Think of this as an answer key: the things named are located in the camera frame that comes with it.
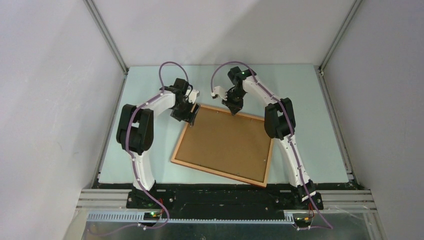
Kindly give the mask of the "left aluminium corner post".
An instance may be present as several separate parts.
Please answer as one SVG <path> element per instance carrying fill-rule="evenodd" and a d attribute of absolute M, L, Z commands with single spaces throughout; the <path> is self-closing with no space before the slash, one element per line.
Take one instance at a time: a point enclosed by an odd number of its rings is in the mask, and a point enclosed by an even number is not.
<path fill-rule="evenodd" d="M 124 75 L 128 74 L 129 67 L 124 61 L 124 58 L 122 54 L 120 53 L 120 50 L 110 32 L 110 30 L 107 27 L 107 24 L 94 0 L 83 0 L 88 12 L 90 13 L 94 23 L 96 24 L 100 34 L 102 35 L 106 45 L 108 46 L 109 50 L 112 53 L 112 56 L 114 57 L 115 61 L 117 62 L 118 66 L 120 67 L 122 73 Z"/>

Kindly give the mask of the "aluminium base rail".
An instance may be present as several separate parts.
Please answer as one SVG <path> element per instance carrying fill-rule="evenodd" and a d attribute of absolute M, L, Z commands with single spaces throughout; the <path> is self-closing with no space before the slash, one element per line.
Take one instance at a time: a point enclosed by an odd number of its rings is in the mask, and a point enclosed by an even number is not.
<path fill-rule="evenodd" d="M 76 210 L 123 210 L 129 189 L 83 189 Z M 376 213 L 370 190 L 320 190 L 325 213 Z"/>

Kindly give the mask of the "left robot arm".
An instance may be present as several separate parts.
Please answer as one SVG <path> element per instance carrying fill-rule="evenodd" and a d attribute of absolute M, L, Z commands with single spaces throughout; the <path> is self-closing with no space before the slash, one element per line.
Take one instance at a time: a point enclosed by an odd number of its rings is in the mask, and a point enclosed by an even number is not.
<path fill-rule="evenodd" d="M 142 190 L 138 201 L 145 208 L 153 208 L 158 202 L 158 194 L 151 190 L 156 183 L 150 161 L 155 118 L 171 110 L 170 116 L 173 119 L 193 126 L 200 109 L 200 104 L 196 103 L 199 96 L 200 91 L 194 89 L 187 80 L 177 78 L 174 84 L 161 88 L 146 102 L 139 105 L 125 104 L 121 109 L 116 141 L 130 156 L 133 186 Z"/>

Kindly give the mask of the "aluminium corner post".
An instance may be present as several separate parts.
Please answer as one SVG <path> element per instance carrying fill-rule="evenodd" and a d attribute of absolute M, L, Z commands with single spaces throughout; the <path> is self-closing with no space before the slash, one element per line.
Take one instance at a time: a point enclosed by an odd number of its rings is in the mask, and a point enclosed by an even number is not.
<path fill-rule="evenodd" d="M 112 56 L 114 57 L 115 61 L 117 62 L 118 66 L 120 67 L 122 73 L 124 75 L 128 74 L 129 67 L 124 61 L 124 58 L 122 54 L 120 53 L 120 50 L 110 32 L 110 30 L 107 27 L 107 24 L 94 0 L 83 0 L 88 12 L 90 13 L 94 23 L 96 24 L 100 34 L 102 35 L 106 45 L 108 46 L 109 50 L 112 53 Z"/>
<path fill-rule="evenodd" d="M 333 54 L 335 53 L 339 43 L 341 42 L 342 38 L 346 34 L 349 26 L 351 25 L 351 22 L 353 21 L 354 17 L 356 16 L 359 8 L 361 7 L 363 3 L 363 0 L 354 0 L 352 5 L 350 6 L 345 18 L 343 19 L 339 29 L 336 32 L 335 37 L 333 38 L 328 50 L 326 51 L 324 58 L 322 59 L 318 69 L 319 73 L 323 76 L 325 73 L 325 69 L 327 65 L 329 64 L 330 60 L 332 59 Z"/>

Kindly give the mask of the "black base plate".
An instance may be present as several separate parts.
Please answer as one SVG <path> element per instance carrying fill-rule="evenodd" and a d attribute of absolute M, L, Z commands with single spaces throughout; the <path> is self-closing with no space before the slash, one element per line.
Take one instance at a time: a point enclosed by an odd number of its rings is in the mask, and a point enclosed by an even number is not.
<path fill-rule="evenodd" d="M 171 219 L 182 220 L 282 220 L 288 210 L 309 211 L 314 206 L 323 210 L 319 192 L 311 199 L 303 188 L 288 183 L 269 183 L 266 187 L 249 184 L 176 184 L 155 183 L 144 193 L 131 188 L 127 209 L 166 207 Z"/>

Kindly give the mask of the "right aluminium corner post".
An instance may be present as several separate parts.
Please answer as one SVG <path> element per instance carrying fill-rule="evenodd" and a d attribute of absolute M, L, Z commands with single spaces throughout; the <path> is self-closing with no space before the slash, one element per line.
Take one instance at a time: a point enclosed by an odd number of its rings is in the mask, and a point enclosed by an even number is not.
<path fill-rule="evenodd" d="M 330 60 L 332 59 L 333 54 L 335 53 L 339 43 L 341 42 L 342 38 L 346 34 L 349 26 L 351 25 L 351 22 L 353 21 L 354 17 L 356 16 L 359 8 L 361 7 L 363 3 L 363 0 L 354 0 L 352 5 L 350 6 L 345 18 L 343 19 L 339 29 L 336 32 L 335 37 L 333 38 L 328 50 L 326 51 L 324 58 L 322 59 L 318 69 L 319 73 L 323 76 L 325 73 L 325 69 L 327 65 L 329 64 Z"/>

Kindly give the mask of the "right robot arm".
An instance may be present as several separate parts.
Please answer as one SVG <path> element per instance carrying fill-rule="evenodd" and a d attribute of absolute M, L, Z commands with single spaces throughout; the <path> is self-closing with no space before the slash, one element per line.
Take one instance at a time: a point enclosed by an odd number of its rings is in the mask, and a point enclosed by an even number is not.
<path fill-rule="evenodd" d="M 264 129 L 268 137 L 274 139 L 285 160 L 291 185 L 291 204 L 297 209 L 304 209 L 316 194 L 313 181 L 308 175 L 296 144 L 293 103 L 287 98 L 280 98 L 266 87 L 250 69 L 241 70 L 233 67 L 227 73 L 233 87 L 225 91 L 220 86 L 213 92 L 221 98 L 232 115 L 236 115 L 244 106 L 244 96 L 255 96 L 264 106 Z"/>

